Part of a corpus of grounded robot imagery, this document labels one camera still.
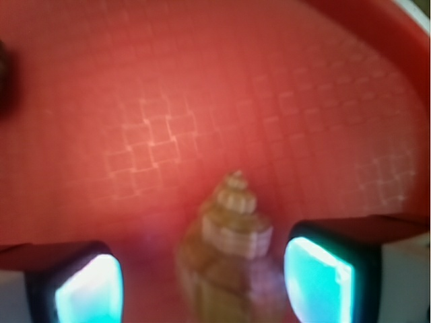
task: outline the cyan light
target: cyan light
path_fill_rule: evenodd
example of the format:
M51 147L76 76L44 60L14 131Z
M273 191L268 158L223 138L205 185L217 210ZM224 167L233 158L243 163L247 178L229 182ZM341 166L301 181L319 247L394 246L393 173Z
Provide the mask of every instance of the cyan light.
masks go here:
M109 254L93 258L55 292L60 323L120 323L123 277Z
M354 268L313 241L290 240L284 277L292 309L301 322L352 321Z

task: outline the red plastic tub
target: red plastic tub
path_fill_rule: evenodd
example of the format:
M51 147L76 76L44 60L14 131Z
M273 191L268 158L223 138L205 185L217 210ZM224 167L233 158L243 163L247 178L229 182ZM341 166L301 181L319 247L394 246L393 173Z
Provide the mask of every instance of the red plastic tub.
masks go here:
M112 242L126 322L186 319L172 248L231 170L274 256L299 219L429 216L430 39L392 1L3 0L0 39L0 242Z

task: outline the blue led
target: blue led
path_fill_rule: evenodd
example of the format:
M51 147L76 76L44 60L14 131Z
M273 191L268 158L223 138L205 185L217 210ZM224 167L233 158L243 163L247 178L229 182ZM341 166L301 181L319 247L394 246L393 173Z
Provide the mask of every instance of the blue led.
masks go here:
M60 323L120 323L123 277L109 254L93 258L55 292Z
M290 240L284 277L292 309L301 322L352 321L354 268L313 241Z

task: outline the grid pattern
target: grid pattern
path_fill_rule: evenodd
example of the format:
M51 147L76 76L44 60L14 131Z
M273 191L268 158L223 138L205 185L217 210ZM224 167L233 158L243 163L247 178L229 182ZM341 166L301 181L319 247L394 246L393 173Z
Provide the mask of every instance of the grid pattern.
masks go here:
M302 218L408 210L427 181L410 84L301 1L7 0L0 36L20 80L0 125L4 243L167 248L238 168L276 241Z

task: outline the dark object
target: dark object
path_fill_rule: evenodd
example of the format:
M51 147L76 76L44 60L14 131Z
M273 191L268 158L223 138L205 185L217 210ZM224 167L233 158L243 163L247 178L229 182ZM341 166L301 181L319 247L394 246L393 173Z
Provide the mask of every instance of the dark object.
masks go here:
M347 297L341 306L341 313L349 315L343 316L341 321L419 322L429 305L429 227L428 217L405 214L300 221L290 233L285 256L285 266L291 268L290 273L285 269L286 281L296 282L295 286L288 284L296 315L309 317L320 310L310 306L312 292L305 301L298 296L297 290L304 290L303 282L312 280L317 285L323 278L328 278L315 274L316 266L307 268L305 262L297 263L300 259L296 256L299 254L297 246L307 240L314 246L308 249L307 261L322 259L321 263L332 266L324 262L327 257L323 254L329 254L352 269L346 280L349 283L340 284L341 290L345 286L348 286L345 290L352 288L352 294L349 292L352 298ZM301 272L301 277L294 274L299 265L309 269ZM329 302L328 308L336 306Z
M112 256L109 247L102 242L0 246L0 322L64 322L58 312L62 304L58 303L56 292L101 255ZM104 271L110 270L100 269L100 274L93 276L87 285L90 297L87 293L80 295L80 299L94 301L91 295L104 283ZM96 304L104 301L98 298ZM75 304L69 305L68 309L77 308ZM67 317L67 322L73 318L76 316Z
M9 73L9 63L4 43L0 40L0 95L5 89L7 75Z

